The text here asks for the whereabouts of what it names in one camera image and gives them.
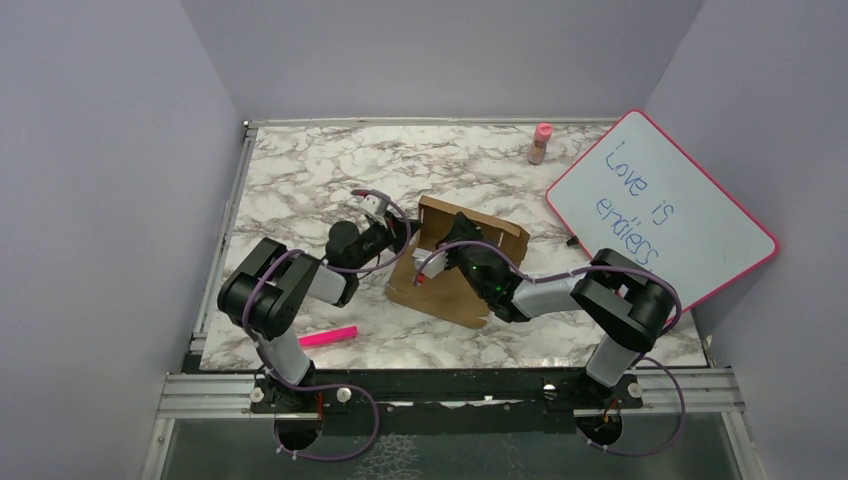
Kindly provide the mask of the brown cardboard box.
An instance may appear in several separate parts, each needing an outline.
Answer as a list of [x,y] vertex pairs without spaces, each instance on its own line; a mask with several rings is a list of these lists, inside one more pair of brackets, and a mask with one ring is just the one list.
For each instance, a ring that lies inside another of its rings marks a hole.
[[466,207],[423,196],[418,203],[421,228],[417,239],[395,263],[387,298],[393,303],[441,320],[479,329],[490,309],[479,295],[507,290],[509,267],[494,252],[460,246],[437,255],[417,271],[417,260],[456,241],[482,241],[496,247],[515,265],[527,253],[530,234],[520,225]]

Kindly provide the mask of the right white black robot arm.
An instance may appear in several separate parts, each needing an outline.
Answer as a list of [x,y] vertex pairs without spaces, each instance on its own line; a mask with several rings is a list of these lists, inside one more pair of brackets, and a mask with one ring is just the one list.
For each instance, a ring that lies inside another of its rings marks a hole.
[[415,253],[414,283],[456,269],[498,319],[527,322],[581,310],[603,330],[583,374],[579,398],[600,407],[612,399],[626,371],[650,352],[679,320],[677,291],[665,280],[619,252],[604,248],[590,262],[547,277],[522,272],[479,226],[458,214],[434,251]]

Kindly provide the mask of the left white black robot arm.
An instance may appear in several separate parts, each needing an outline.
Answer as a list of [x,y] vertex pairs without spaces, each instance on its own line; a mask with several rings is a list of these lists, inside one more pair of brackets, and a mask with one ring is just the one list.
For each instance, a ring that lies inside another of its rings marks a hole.
[[399,261],[422,227],[382,192],[356,189],[353,194],[367,218],[366,229],[352,221],[334,223],[322,257],[263,238],[218,293],[218,310],[254,343],[278,382],[277,398],[290,410],[306,408],[314,397],[309,379],[314,364],[293,327],[304,300],[346,306],[361,277]]

